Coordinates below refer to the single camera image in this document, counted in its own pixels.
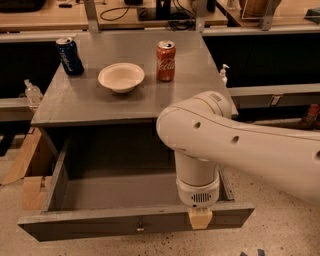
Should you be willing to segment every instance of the drawer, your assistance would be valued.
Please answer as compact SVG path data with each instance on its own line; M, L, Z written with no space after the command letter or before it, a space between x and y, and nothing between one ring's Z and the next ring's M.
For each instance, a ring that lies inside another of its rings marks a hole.
M223 170L208 229L240 228L254 210L235 202ZM42 211L18 225L39 241L192 230L173 151L152 121L73 128Z

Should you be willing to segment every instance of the red soda can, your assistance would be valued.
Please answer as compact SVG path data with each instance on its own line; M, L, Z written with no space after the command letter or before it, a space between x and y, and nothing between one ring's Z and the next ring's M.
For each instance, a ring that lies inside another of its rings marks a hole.
M157 45L157 79L171 81L175 73L176 46L174 42L164 40Z

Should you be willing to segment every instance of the drawer handle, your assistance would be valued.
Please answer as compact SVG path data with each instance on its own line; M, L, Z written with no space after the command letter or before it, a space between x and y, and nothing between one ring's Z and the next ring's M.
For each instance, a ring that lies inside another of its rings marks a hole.
M138 234L142 234L142 233L144 233L146 230L144 229L144 228L142 228L142 227L139 227L139 228L137 228L136 229L136 233L138 233Z
M136 233L138 234L142 234L144 233L146 230L144 229L143 225L142 225L142 222L139 223L139 227L136 228Z

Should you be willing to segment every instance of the gray table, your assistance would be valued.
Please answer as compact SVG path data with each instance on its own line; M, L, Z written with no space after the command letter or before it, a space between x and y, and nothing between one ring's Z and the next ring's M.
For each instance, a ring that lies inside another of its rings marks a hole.
M176 75L171 82L156 79L156 45L176 43ZM216 65L197 32L104 32L79 34L80 57L85 72L68 77L57 70L32 125L37 127L107 124L117 120L155 118L162 109L197 93L214 90L231 98ZM127 94L102 87L99 72L106 66L130 62L145 71L144 81Z
M169 83L155 76L156 45L163 39L177 46L176 77ZM60 67L32 120L60 154L40 215L21 218L19 226L40 241L192 230L177 194L173 152L155 136L153 121L169 104L207 90L231 102L201 35L105 32L76 41L85 73L69 78ZM98 83L101 69L117 62L145 71L128 94ZM53 140L61 129L71 134L59 150ZM219 172L209 229L240 228L254 207L236 203L223 167Z

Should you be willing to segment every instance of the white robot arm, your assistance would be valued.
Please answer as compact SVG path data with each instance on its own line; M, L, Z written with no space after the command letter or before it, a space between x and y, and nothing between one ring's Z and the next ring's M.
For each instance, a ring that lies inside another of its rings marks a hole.
M217 92L204 92L163 110L161 140L175 151L180 199L206 208L219 196L219 164L320 205L320 133L236 122Z

